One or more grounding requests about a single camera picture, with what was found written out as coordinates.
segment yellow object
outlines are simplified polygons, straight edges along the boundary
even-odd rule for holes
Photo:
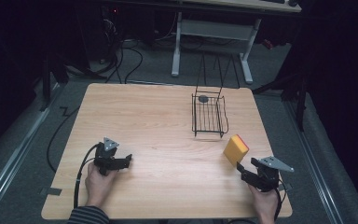
[[[229,139],[223,153],[226,155],[229,162],[231,162],[234,167],[237,167],[237,162],[241,162],[248,151],[249,148],[246,146],[240,136],[235,134]]]

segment wooden table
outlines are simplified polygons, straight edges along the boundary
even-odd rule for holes
[[[105,136],[120,143],[117,158],[133,154],[121,170],[103,210],[111,218],[254,217],[253,198],[241,174],[224,156],[239,134],[250,151],[241,162],[255,172],[252,157],[271,156],[255,99],[249,89],[222,89],[229,131],[192,132],[195,87],[91,84],[62,155],[42,211],[45,219],[67,219],[73,209],[76,173],[87,151]],[[83,170],[79,205],[85,204]],[[281,217],[292,214],[289,200]]]

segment sleeve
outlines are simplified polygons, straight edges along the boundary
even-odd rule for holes
[[[98,207],[80,206],[72,210],[68,224],[107,224],[109,217]]]

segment desk leg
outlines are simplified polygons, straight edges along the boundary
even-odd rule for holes
[[[254,25],[253,30],[251,32],[251,36],[250,36],[250,38],[248,40],[248,45],[246,46],[246,50],[245,50],[244,53],[240,54],[242,71],[243,71],[243,75],[245,76],[245,82],[247,84],[252,84],[253,83],[251,70],[249,69],[249,64],[248,64],[248,57],[249,57],[249,53],[251,52],[252,45],[255,42],[255,36],[257,35],[257,31],[258,31],[258,27],[260,26],[260,22],[261,22],[260,19],[257,19],[255,21],[255,25]]]
[[[176,46],[175,52],[173,53],[172,61],[172,76],[179,76],[179,65],[180,65],[180,35],[182,33],[182,12],[178,12],[178,22],[176,25]]]

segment hand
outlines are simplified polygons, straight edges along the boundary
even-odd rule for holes
[[[86,188],[89,198],[86,206],[101,208],[104,200],[110,192],[117,171],[108,171],[107,175],[101,175],[98,167],[91,162],[88,167],[89,175],[86,178]]]
[[[261,192],[248,184],[254,196],[254,207],[260,224],[275,223],[274,217],[278,207],[278,195],[275,190]]]

